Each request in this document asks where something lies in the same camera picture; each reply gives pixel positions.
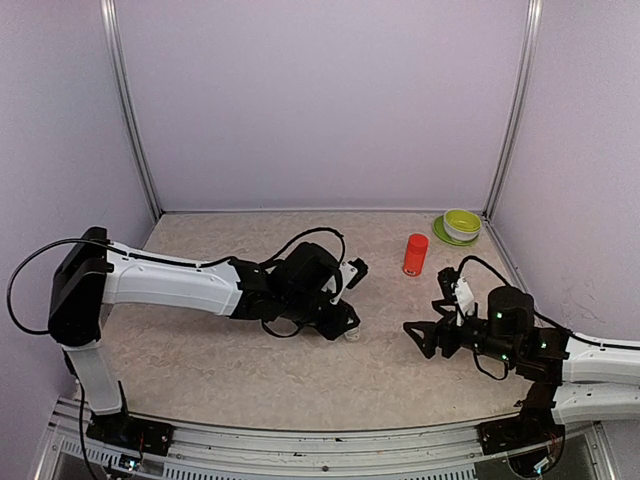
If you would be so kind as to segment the small white pill bottle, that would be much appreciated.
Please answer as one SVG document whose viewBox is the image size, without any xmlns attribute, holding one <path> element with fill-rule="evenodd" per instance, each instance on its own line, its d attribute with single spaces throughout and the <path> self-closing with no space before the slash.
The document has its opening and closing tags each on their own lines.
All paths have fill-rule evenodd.
<svg viewBox="0 0 640 480">
<path fill-rule="evenodd" d="M 344 337 L 349 342 L 355 342 L 360 338 L 360 328 L 356 327 L 344 333 Z"/>
</svg>

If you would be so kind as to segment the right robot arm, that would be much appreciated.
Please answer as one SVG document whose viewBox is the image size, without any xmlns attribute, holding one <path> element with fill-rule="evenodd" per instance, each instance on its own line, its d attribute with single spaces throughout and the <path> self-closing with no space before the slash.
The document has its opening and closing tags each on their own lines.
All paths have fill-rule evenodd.
<svg viewBox="0 0 640 480">
<path fill-rule="evenodd" d="M 404 331 L 427 359 L 450 358 L 461 349 L 479 361 L 500 362 L 531 388 L 511 426 L 523 444 L 535 442 L 556 424 L 620 421 L 639 417 L 639 344 L 590 337 L 539 313 L 533 297 L 504 281 L 487 296 L 487 315 L 462 268 L 438 274 L 442 292 L 433 301 L 437 321 L 406 322 Z"/>
</svg>

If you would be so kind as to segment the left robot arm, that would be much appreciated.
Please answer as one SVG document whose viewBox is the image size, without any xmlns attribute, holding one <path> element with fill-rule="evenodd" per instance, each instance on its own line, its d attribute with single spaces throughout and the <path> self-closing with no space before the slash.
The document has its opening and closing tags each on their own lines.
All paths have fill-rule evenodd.
<svg viewBox="0 0 640 480">
<path fill-rule="evenodd" d="M 37 257 L 59 246 L 70 251 L 57 267 L 46 328 L 17 320 L 12 293 L 17 276 Z M 343 300 L 368 273 L 366 263 L 334 256 L 322 246 L 294 236 L 262 262 L 226 256 L 197 261 L 153 254 L 113 242 L 102 227 L 80 238 L 45 245 L 24 259 L 9 277 L 8 315 L 28 335 L 53 338 L 63 349 L 91 412 L 102 430 L 121 445 L 140 434 L 120 383 L 100 347 L 105 305 L 145 304 L 199 310 L 233 320 L 252 321 L 270 336 L 271 323 L 285 319 L 294 335 L 310 328 L 333 341 L 357 329 L 355 309 Z"/>
</svg>

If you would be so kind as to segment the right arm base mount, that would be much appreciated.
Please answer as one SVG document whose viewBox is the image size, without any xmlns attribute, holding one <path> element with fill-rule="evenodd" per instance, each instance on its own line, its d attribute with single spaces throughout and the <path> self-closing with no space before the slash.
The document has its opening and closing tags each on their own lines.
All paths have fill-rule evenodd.
<svg viewBox="0 0 640 480">
<path fill-rule="evenodd" d="M 480 423 L 476 430 L 483 454 L 507 452 L 562 437 L 566 428 L 552 414 L 556 391 L 557 386 L 536 382 L 517 415 Z"/>
</svg>

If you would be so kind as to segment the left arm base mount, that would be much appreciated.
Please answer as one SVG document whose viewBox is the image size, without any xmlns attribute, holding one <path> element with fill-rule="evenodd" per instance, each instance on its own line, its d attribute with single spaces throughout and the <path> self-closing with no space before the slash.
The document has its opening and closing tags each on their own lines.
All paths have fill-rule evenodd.
<svg viewBox="0 0 640 480">
<path fill-rule="evenodd" d="M 175 427 L 170 423 L 132 416 L 128 410 L 124 388 L 118 382 L 121 409 L 109 415 L 91 414 L 86 430 L 92 440 L 137 451 L 140 455 L 168 455 Z"/>
</svg>

